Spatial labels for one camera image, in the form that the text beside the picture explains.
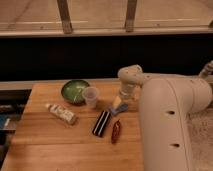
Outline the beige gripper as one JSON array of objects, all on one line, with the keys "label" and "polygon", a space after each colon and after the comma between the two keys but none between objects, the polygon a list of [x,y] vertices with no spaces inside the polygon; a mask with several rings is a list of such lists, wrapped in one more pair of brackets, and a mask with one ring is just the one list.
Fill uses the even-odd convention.
[{"label": "beige gripper", "polygon": [[[123,100],[133,98],[134,97],[134,90],[135,90],[135,85],[122,83],[120,90],[119,90],[119,96]],[[122,100],[119,96],[116,96],[113,103],[112,103],[112,107],[114,109],[118,108],[120,106],[120,104],[122,103]]]}]

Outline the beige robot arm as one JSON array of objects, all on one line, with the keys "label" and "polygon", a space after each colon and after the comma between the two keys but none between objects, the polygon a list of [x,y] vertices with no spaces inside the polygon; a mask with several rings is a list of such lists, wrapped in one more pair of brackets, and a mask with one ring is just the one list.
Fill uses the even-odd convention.
[{"label": "beige robot arm", "polygon": [[118,71],[118,104],[139,95],[139,122],[144,171],[195,171],[187,116],[206,109],[213,100],[213,60],[199,74],[145,73],[139,65]]}]

